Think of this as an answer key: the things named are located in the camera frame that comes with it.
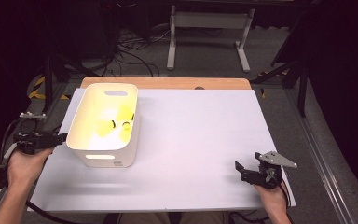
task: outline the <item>metal frame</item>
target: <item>metal frame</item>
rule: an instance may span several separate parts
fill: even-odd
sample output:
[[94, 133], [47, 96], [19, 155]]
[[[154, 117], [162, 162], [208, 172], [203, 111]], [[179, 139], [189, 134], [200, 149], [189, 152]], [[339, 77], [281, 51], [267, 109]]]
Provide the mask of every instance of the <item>metal frame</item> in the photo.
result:
[[289, 100], [290, 106], [292, 107], [298, 123], [301, 125], [302, 130], [304, 131], [305, 136], [307, 137], [308, 144], [310, 146], [310, 155], [312, 156], [313, 162], [315, 163], [316, 168], [318, 169], [319, 175], [324, 182], [324, 187], [326, 188], [327, 194], [330, 197], [330, 200], [336, 210], [337, 216], [340, 223], [350, 224], [356, 223], [351, 216], [351, 213], [344, 202], [344, 199], [341, 195], [341, 190], [338, 187], [336, 178], [334, 177], [333, 172], [330, 169], [327, 161], [324, 159], [321, 150], [316, 143], [315, 137], [312, 133], [312, 129], [308, 124], [306, 118], [303, 118], [296, 106], [296, 95], [293, 90], [285, 90], [286, 97]]
[[199, 13], [199, 12], [176, 12], [176, 7], [171, 9], [171, 41], [168, 52], [167, 69], [173, 70], [176, 52], [176, 27], [204, 27], [204, 28], [226, 28], [242, 29], [240, 41], [236, 41], [236, 49], [241, 60], [242, 70], [249, 73], [251, 68], [246, 58], [243, 47], [252, 24], [255, 10], [250, 9], [248, 14], [226, 14], [226, 13]]

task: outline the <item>metal stand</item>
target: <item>metal stand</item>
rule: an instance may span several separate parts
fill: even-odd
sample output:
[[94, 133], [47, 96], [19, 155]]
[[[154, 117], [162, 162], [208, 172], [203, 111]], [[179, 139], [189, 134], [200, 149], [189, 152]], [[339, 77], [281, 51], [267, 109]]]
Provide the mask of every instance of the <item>metal stand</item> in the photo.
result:
[[308, 80], [308, 63], [306, 60], [298, 60], [293, 61], [291, 63], [286, 63], [281, 65], [280, 67], [272, 70], [264, 74], [264, 76], [258, 77], [256, 79], [250, 80], [251, 84], [261, 84], [264, 81], [279, 75], [280, 73], [288, 70], [286, 77], [282, 81], [282, 86], [284, 89], [292, 89], [298, 79], [300, 78], [300, 85], [299, 85], [299, 93], [297, 99], [297, 108], [300, 112], [301, 116], [305, 118], [305, 96], [307, 90], [307, 80]]
[[173, 70], [176, 52], [176, 27], [204, 27], [204, 28], [226, 28], [242, 29], [240, 41], [235, 43], [241, 60], [242, 70], [245, 73], [251, 71], [246, 59], [243, 47], [252, 24], [255, 10], [250, 9], [248, 14], [225, 14], [225, 13], [199, 13], [199, 12], [176, 12], [175, 6], [171, 9], [171, 42], [168, 52], [167, 69]]

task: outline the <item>black cable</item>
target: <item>black cable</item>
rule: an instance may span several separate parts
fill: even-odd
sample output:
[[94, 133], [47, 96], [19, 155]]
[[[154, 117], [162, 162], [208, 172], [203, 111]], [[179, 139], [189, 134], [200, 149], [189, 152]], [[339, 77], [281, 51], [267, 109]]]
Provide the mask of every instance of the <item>black cable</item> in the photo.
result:
[[45, 217], [51, 221], [57, 222], [57, 223], [62, 223], [62, 224], [80, 224], [77, 222], [71, 222], [71, 221], [67, 221], [64, 219], [61, 219], [59, 217], [54, 217], [51, 214], [43, 211], [42, 209], [40, 209], [38, 206], [36, 206], [34, 203], [31, 203], [30, 201], [26, 201], [25, 203], [28, 207], [30, 207], [32, 210], [36, 211], [36, 213], [38, 213], [40, 216]]
[[40, 66], [40, 67], [36, 70], [35, 74], [40, 75], [39, 72], [41, 72], [41, 70], [43, 69], [43, 67], [44, 67], [44, 65]]
[[251, 219], [245, 217], [243, 214], [241, 214], [239, 212], [231, 212], [230, 215], [237, 215], [240, 218], [242, 218], [244, 221], [249, 222], [249, 223], [264, 224], [265, 223], [264, 221], [269, 219], [269, 216], [266, 216], [266, 217], [263, 217], [263, 218], [258, 218], [258, 219], [255, 219], [255, 220], [251, 220]]
[[146, 62], [145, 62], [144, 60], [142, 60], [140, 57], [138, 57], [138, 56], [136, 56], [136, 55], [134, 55], [134, 54], [128, 53], [128, 52], [126, 52], [126, 51], [121, 51], [121, 53], [125, 53], [125, 54], [128, 54], [128, 55], [130, 55], [130, 56], [132, 56], [132, 57], [134, 57], [134, 58], [137, 58], [139, 61], [141, 61], [141, 62], [147, 67], [147, 69], [148, 69], [149, 72], [150, 72], [150, 75], [153, 77], [153, 71], [152, 71], [152, 69], [150, 68], [150, 66], [148, 65], [148, 63], [146, 63]]
[[121, 216], [122, 216], [122, 214], [120, 214], [120, 215], [118, 216], [117, 224], [120, 224], [120, 222], [121, 222]]
[[53, 131], [54, 131], [54, 132], [57, 132], [57, 131], [58, 131], [58, 129], [60, 129], [60, 128], [61, 128], [61, 125], [62, 125], [62, 124], [60, 124], [59, 126], [57, 126], [57, 127], [53, 128]]
[[[285, 182], [284, 180], [282, 180], [282, 181], [283, 181], [284, 187], [287, 189], [286, 182]], [[288, 199], [287, 208], [290, 208], [290, 207], [292, 207], [292, 201], [290, 200], [290, 195], [289, 195], [289, 194], [287, 194], [287, 199]], [[295, 222], [294, 222], [294, 221], [292, 220], [292, 218], [290, 217], [289, 213], [286, 212], [286, 215], [287, 215], [287, 217], [289, 218], [290, 223], [295, 224]]]
[[244, 216], [248, 217], [248, 216], [250, 216], [251, 214], [253, 214], [253, 213], [255, 213], [255, 212], [257, 212], [257, 210], [253, 210], [252, 212], [250, 212], [250, 213], [248, 213], [248, 214], [246, 214], [246, 215], [244, 215]]
[[132, 36], [131, 38], [124, 38], [123, 40], [119, 40], [117, 42], [117, 44], [120, 45], [121, 47], [125, 48], [125, 49], [123, 49], [125, 51], [130, 51], [132, 49], [134, 49], [134, 50], [142, 50], [142, 49], [145, 49], [145, 48], [149, 47], [151, 44], [156, 43], [159, 40], [161, 40], [165, 35], [168, 34], [169, 31], [170, 30], [158, 31], [153, 35], [157, 35], [157, 34], [159, 34], [161, 32], [164, 32], [164, 33], [162, 35], [159, 35], [158, 37], [155, 37], [155, 36], [149, 37], [148, 40], [144, 40], [141, 37], [136, 37], [135, 38], [134, 36]]
[[121, 64], [117, 61], [116, 58], [115, 58], [115, 61], [116, 61], [117, 65], [118, 65], [118, 67], [120, 68], [120, 76], [121, 76], [122, 75]]
[[148, 65], [154, 66], [154, 67], [156, 68], [157, 72], [158, 72], [157, 77], [159, 77], [159, 69], [158, 69], [158, 67], [157, 67], [155, 64], [153, 64], [153, 63], [126, 63], [126, 62], [121, 61], [120, 59], [116, 59], [116, 61], [117, 61], [117, 63], [135, 64], [135, 65], [136, 65], [136, 64], [144, 64], [144, 65], [146, 65], [146, 66], [148, 66]]
[[107, 70], [107, 65], [106, 65], [106, 67], [104, 68], [103, 73], [101, 74], [101, 77], [104, 76], [104, 74], [106, 73], [106, 70]]
[[127, 35], [131, 35], [133, 37], [133, 33], [132, 32], [127, 32], [127, 33], [120, 33], [120, 35], [124, 35], [125, 38], [127, 38]]
[[[286, 186], [286, 182], [284, 182], [284, 180], [282, 180], [284, 187], [287, 189]], [[290, 195], [288, 193], [286, 193], [286, 191], [283, 189], [283, 187], [281, 185], [279, 185], [281, 191], [283, 192], [284, 196], [286, 197], [286, 208], [290, 208], [292, 206], [292, 201], [290, 200]]]
[[[100, 69], [105, 68], [107, 65], [109, 65], [111, 62], [113, 61], [113, 58], [109, 58], [106, 60], [106, 62], [98, 64], [96, 66], [93, 67], [86, 67], [88, 70], [90, 71], [98, 71]], [[75, 68], [66, 68], [66, 70], [68, 70], [69, 72], [71, 72], [72, 74], [80, 74], [82, 73], [81, 71], [75, 69]]]
[[85, 74], [88, 77], [100, 77], [100, 75], [95, 74], [94, 72], [90, 71], [88, 68], [84, 67], [82, 64], [79, 64], [77, 62], [72, 61], [71, 59], [61, 55], [56, 54], [57, 58], [63, 61], [64, 63], [67, 63], [74, 67], [77, 71], [80, 71], [81, 73]]
[[1, 143], [1, 148], [0, 148], [0, 170], [2, 170], [2, 171], [7, 169], [7, 163], [6, 163], [6, 165], [4, 165], [6, 141], [8, 139], [9, 133], [13, 129], [13, 126], [17, 125], [19, 122], [20, 122], [19, 119], [12, 120], [4, 132], [4, 136], [2, 138], [2, 143]]
[[223, 33], [223, 29], [219, 29], [219, 32], [215, 35], [211, 34], [211, 33], [208, 33], [205, 29], [197, 29], [198, 32], [201, 32], [205, 35], [208, 35], [208, 36], [212, 36], [212, 37], [218, 37], [220, 36], [222, 33]]
[[113, 75], [114, 77], [116, 76], [116, 74], [113, 72], [113, 69], [108, 69], [110, 75]]

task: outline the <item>table leg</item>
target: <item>table leg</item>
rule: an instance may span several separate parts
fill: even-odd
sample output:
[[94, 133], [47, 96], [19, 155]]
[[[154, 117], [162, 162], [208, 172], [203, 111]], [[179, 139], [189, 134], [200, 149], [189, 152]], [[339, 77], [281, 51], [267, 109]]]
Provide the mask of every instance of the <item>table leg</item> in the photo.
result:
[[175, 40], [175, 6], [172, 6], [171, 9], [171, 41], [170, 41], [170, 50], [168, 52], [168, 62], [167, 69], [173, 70], [175, 65], [175, 51], [176, 51], [176, 40]]
[[237, 47], [238, 56], [240, 56], [242, 70], [245, 73], [249, 73], [251, 71], [251, 68], [249, 66], [249, 63], [248, 63], [248, 60], [246, 58], [245, 51], [243, 50], [243, 47], [245, 46], [246, 37], [249, 34], [249, 29], [251, 27], [252, 19], [254, 17], [254, 14], [255, 14], [255, 10], [250, 9], [249, 14], [248, 14], [248, 18], [246, 19], [246, 22], [245, 22], [245, 24], [243, 26], [243, 33], [242, 33], [241, 41], [235, 42], [236, 47]]

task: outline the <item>basket handle cutout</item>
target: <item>basket handle cutout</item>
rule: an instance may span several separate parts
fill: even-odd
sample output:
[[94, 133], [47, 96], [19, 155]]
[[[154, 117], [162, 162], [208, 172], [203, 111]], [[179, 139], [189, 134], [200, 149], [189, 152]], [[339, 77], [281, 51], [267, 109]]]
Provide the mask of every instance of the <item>basket handle cutout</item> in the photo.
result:
[[128, 96], [129, 94], [126, 91], [105, 91], [105, 95], [108, 96]]
[[86, 155], [89, 160], [114, 160], [114, 155]]

